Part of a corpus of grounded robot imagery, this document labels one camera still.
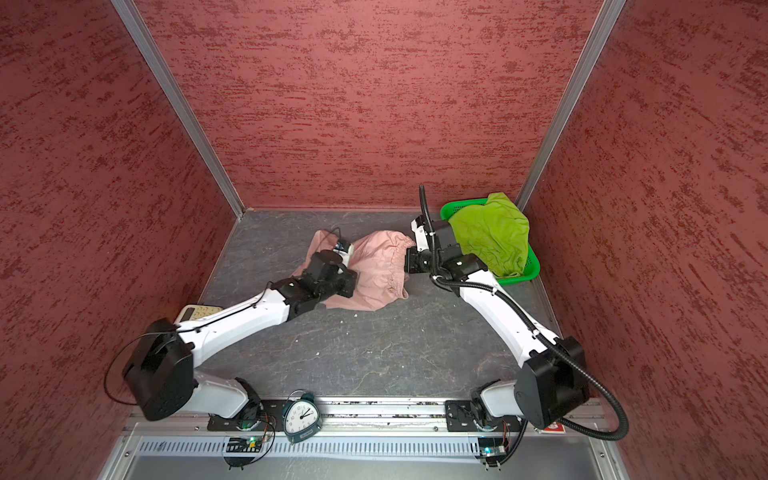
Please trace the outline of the pink shorts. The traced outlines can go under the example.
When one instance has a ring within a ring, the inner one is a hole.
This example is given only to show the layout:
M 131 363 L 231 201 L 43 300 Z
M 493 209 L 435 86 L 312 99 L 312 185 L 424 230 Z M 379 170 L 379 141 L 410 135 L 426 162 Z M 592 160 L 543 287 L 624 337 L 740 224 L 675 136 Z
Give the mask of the pink shorts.
M 351 298 L 334 295 L 324 301 L 327 309 L 376 311 L 400 299 L 407 299 L 406 253 L 415 242 L 407 235 L 382 230 L 352 242 L 348 267 L 358 273 Z

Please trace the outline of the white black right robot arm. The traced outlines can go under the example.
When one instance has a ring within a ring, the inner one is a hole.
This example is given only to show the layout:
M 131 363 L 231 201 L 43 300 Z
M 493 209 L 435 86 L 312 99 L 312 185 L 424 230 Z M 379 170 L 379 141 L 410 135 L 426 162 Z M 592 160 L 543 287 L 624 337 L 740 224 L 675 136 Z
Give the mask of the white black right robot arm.
M 511 381 L 481 387 L 474 400 L 482 419 L 516 416 L 545 429 L 589 399 L 586 379 L 550 346 L 559 347 L 580 365 L 584 352 L 572 338 L 562 339 L 528 314 L 474 254 L 462 252 L 451 225 L 429 223 L 424 215 L 411 222 L 416 245 L 406 254 L 405 270 L 428 273 L 433 283 L 473 307 L 511 351 L 519 372 Z

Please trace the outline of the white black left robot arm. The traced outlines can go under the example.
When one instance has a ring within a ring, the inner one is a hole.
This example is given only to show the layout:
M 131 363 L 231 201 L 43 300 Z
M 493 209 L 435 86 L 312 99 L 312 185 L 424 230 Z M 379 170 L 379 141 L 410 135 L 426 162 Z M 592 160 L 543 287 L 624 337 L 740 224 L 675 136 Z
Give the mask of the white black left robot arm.
M 198 320 L 153 322 L 135 341 L 123 367 L 123 381 L 148 421 L 179 412 L 208 414 L 252 429 L 262 418 L 262 401 L 241 378 L 223 379 L 199 367 L 218 352 L 262 330 L 315 309 L 332 296 L 353 296 L 358 274 L 350 254 L 321 250 L 301 275 L 270 282 L 264 291 Z

